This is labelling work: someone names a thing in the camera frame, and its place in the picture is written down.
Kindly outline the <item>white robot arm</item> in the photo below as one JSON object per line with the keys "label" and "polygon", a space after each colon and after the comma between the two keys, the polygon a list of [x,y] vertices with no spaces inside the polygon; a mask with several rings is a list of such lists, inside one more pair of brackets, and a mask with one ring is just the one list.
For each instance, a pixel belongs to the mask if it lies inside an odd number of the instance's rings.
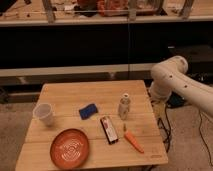
{"label": "white robot arm", "polygon": [[182,56],[155,64],[150,70],[153,79],[149,89],[151,99],[167,101],[175,92],[213,118],[213,87],[186,76],[187,70],[188,62]]}

